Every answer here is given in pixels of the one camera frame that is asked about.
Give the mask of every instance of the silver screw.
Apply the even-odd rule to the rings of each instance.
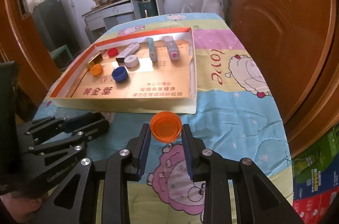
[[[127,156],[129,154],[129,150],[128,149],[122,149],[119,151],[119,154],[121,156]]]
[[[243,158],[241,161],[244,165],[247,165],[247,166],[252,164],[252,160],[250,158]]]
[[[211,156],[213,153],[213,151],[211,151],[210,149],[204,149],[202,151],[202,154],[204,154],[205,156]]]
[[[81,164],[83,166],[87,166],[89,163],[90,163],[90,159],[88,159],[88,158],[84,158],[84,159],[81,160]]]

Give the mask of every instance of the orange bottle cap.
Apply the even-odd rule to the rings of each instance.
[[[102,72],[102,66],[100,63],[95,64],[94,66],[91,67],[90,73],[94,76],[99,75]]]
[[[153,137],[162,143],[175,141],[181,133],[182,123],[177,114],[163,111],[155,114],[150,120]]]

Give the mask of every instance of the tablecloth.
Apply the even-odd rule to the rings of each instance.
[[[255,62],[218,15],[183,13],[144,18],[117,25],[97,41],[173,27],[191,27],[196,49],[197,112],[180,115],[182,123],[188,123],[195,137],[224,158],[254,160],[292,203],[291,158],[277,106]],[[70,118],[85,112],[58,108],[48,94],[35,119],[48,115]],[[88,157],[94,161],[124,148],[153,116],[103,114],[111,125],[107,134],[88,144]],[[66,136],[62,133],[55,139]],[[131,223],[200,223],[204,194],[203,183],[189,180],[181,139],[171,144],[152,139],[142,180],[128,184]],[[232,214],[236,222],[234,207]]]

